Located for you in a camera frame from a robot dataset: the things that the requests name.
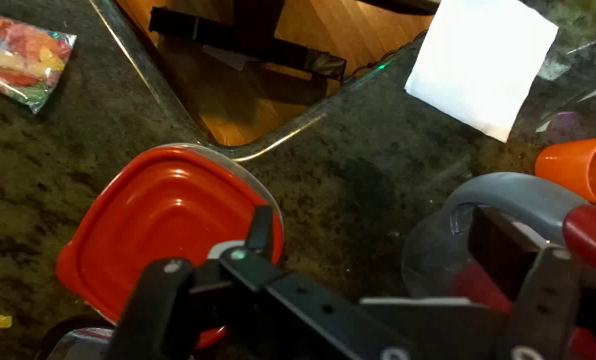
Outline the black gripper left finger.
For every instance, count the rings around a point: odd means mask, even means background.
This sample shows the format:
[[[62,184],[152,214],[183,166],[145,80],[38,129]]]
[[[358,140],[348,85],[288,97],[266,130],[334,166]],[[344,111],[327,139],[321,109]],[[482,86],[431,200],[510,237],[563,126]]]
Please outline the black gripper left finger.
[[[241,247],[193,269],[183,258],[149,263],[116,324],[104,360],[190,360],[200,334],[226,323],[237,290],[252,290],[244,277],[249,261],[270,263],[273,209],[254,210]]]

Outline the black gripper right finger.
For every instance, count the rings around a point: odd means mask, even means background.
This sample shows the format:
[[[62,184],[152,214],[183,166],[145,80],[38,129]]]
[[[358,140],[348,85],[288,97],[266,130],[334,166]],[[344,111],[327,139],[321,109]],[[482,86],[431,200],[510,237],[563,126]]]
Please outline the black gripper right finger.
[[[496,340],[496,360],[565,360],[579,305],[579,264],[545,249],[528,271]]]

